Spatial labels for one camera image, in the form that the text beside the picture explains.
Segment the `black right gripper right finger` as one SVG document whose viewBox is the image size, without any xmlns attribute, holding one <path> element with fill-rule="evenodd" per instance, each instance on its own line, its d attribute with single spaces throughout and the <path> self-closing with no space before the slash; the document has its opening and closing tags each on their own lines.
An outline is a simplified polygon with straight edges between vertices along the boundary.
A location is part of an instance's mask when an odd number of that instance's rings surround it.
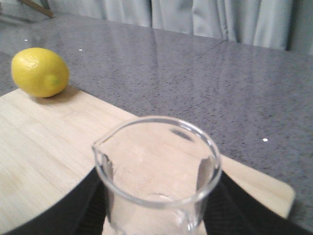
<svg viewBox="0 0 313 235">
<path fill-rule="evenodd" d="M 208 196 L 203 221 L 209 235 L 312 234 L 262 205 L 225 172 Z"/>
</svg>

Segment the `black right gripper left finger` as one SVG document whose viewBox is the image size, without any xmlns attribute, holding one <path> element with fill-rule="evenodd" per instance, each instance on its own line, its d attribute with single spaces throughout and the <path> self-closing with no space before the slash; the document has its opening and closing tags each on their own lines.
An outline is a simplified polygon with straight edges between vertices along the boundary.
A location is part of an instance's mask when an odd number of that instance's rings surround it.
<svg viewBox="0 0 313 235">
<path fill-rule="evenodd" d="M 63 199 L 6 234 L 101 235 L 105 217 L 105 187 L 92 169 Z"/>
</svg>

